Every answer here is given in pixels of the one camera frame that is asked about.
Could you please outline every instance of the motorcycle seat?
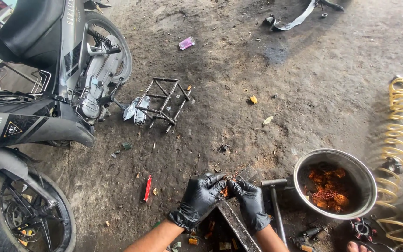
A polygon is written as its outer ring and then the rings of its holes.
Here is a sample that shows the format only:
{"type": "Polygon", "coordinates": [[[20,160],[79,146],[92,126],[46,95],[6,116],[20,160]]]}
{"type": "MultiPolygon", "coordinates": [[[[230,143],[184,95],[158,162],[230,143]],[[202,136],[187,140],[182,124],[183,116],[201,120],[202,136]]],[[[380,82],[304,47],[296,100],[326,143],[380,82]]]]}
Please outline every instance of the motorcycle seat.
{"type": "Polygon", "coordinates": [[[45,37],[60,19],[64,2],[18,0],[14,12],[0,30],[0,59],[25,63],[26,58],[31,57],[29,49],[45,37]]]}

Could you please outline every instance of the motorcycle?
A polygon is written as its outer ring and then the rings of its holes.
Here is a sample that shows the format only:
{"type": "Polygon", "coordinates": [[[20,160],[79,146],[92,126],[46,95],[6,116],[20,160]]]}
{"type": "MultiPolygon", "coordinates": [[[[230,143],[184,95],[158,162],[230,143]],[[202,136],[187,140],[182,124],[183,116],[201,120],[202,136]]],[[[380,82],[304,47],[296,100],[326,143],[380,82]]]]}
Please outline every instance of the motorcycle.
{"type": "Polygon", "coordinates": [[[0,58],[37,68],[31,92],[0,90],[0,252],[71,252],[76,223],[36,160],[7,146],[94,142],[94,124],[128,80],[132,57],[98,0],[18,0],[0,30],[0,58]]]}

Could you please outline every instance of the disc brake rotor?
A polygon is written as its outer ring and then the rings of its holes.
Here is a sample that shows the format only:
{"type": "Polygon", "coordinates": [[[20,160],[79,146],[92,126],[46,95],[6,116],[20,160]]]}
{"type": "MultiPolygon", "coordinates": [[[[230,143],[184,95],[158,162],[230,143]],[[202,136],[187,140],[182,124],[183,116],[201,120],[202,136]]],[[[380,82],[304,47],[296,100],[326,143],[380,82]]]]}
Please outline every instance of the disc brake rotor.
{"type": "MultiPolygon", "coordinates": [[[[25,220],[23,212],[15,202],[9,204],[5,215],[10,229],[19,226],[25,220]]],[[[38,228],[33,227],[26,228],[23,232],[14,232],[14,236],[24,242],[32,243],[41,238],[41,233],[39,232],[38,228]]]]}

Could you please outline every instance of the black nitrile glove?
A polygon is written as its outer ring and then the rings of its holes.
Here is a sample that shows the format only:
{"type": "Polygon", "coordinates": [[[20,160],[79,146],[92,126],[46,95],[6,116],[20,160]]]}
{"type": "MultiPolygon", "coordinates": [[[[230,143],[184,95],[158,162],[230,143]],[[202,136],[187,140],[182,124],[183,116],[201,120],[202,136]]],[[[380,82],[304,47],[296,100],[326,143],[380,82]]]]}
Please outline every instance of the black nitrile glove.
{"type": "Polygon", "coordinates": [[[191,178],[180,205],[167,218],[182,228],[193,229],[226,187],[227,182],[221,180],[224,176],[224,173],[205,173],[191,178]]]}
{"type": "Polygon", "coordinates": [[[240,213],[252,234],[270,224],[270,218],[264,209],[262,190],[259,187],[241,179],[237,182],[228,180],[227,185],[239,201],[240,213]]]}

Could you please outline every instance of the concrete floor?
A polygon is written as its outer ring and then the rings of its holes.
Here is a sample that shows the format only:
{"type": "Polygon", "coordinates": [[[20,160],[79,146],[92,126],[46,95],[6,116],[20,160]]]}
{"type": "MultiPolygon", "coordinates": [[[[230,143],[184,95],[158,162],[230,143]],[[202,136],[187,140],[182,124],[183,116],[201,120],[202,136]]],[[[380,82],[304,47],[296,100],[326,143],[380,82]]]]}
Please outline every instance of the concrete floor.
{"type": "MultiPolygon", "coordinates": [[[[260,27],[265,17],[288,23],[308,2],[110,0],[115,8],[105,14],[120,27],[133,56],[133,74],[119,100],[131,101],[152,77],[172,77],[192,85],[194,101],[182,111],[175,135],[164,134],[165,125],[123,122],[115,108],[96,126],[92,148],[24,146],[44,160],[44,171],[73,206],[76,252],[123,250],[177,205],[190,176],[215,165],[233,172],[252,164],[261,179],[281,178],[301,156],[326,147],[378,167],[389,123],[388,83],[403,76],[403,1],[337,3],[344,13],[316,8],[301,25],[274,33],[260,27]],[[322,13],[328,17],[321,19],[322,13]],[[188,36],[195,46],[179,51],[188,36]],[[247,103],[248,95],[258,103],[247,103]],[[274,119],[262,128],[269,116],[274,119]],[[223,141],[231,151],[217,153],[223,141]],[[133,149],[113,159],[122,142],[133,149]],[[141,203],[148,175],[160,192],[141,203]],[[111,226],[104,227],[105,221],[111,226]]],[[[314,219],[284,209],[283,215],[288,236],[314,219]]],[[[325,252],[344,248],[335,245],[325,252]]]]}

